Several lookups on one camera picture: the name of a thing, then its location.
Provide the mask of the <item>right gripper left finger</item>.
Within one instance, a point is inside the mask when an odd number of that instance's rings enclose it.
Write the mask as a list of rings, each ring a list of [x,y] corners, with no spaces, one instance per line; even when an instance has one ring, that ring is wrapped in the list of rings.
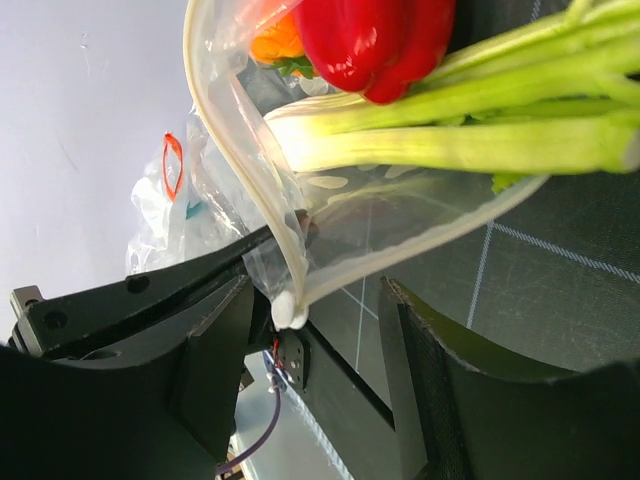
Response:
[[[79,361],[1,351],[5,479],[211,479],[234,423],[254,291],[244,278]]]

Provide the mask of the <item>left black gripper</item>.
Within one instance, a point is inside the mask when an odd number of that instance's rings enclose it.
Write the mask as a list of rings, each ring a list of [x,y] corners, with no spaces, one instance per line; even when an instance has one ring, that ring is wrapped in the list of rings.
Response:
[[[243,256],[274,239],[272,229],[263,226],[218,251],[56,298],[43,298],[37,286],[15,289],[10,304],[16,323],[7,346],[36,358],[81,358],[169,319],[245,275]],[[395,432],[391,409],[322,332],[312,322],[277,332],[270,303],[258,294],[248,351],[262,350],[326,434]]]

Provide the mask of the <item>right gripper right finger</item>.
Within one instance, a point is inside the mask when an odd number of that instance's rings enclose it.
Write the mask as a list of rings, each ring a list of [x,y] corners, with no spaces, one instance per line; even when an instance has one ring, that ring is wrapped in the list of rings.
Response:
[[[378,317],[405,479],[635,479],[639,362],[583,372],[502,347],[383,278]]]

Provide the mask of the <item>clear polka dot zip bag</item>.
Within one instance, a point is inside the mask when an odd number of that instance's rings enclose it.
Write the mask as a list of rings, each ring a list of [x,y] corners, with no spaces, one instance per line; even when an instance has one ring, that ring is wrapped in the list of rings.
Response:
[[[269,298],[275,325],[298,329],[311,304],[496,219],[544,183],[523,179],[501,193],[486,174],[372,167],[293,172],[264,115],[295,95],[249,63],[255,28],[287,13],[289,1],[192,1],[183,58],[200,134],[189,144],[198,193],[245,235],[273,237],[245,259]]]

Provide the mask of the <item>green celery stalk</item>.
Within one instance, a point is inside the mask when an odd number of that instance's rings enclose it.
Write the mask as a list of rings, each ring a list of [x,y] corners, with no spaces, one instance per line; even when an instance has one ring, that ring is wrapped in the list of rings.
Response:
[[[492,176],[639,167],[639,5],[574,1],[448,55],[403,99],[310,97],[267,114],[289,167],[363,165]]]

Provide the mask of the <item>red tomato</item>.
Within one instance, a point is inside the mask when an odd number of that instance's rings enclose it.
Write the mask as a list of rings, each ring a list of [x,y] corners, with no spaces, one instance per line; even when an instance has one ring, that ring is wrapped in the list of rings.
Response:
[[[306,56],[292,13],[256,35],[250,52],[254,61],[277,71],[282,77],[293,75],[313,79],[319,76]]]

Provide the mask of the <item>red bell pepper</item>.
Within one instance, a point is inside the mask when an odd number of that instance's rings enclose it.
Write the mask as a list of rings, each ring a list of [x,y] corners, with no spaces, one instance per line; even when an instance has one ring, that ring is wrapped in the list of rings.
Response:
[[[384,105],[441,63],[455,11],[451,0],[305,0],[293,18],[320,77]]]

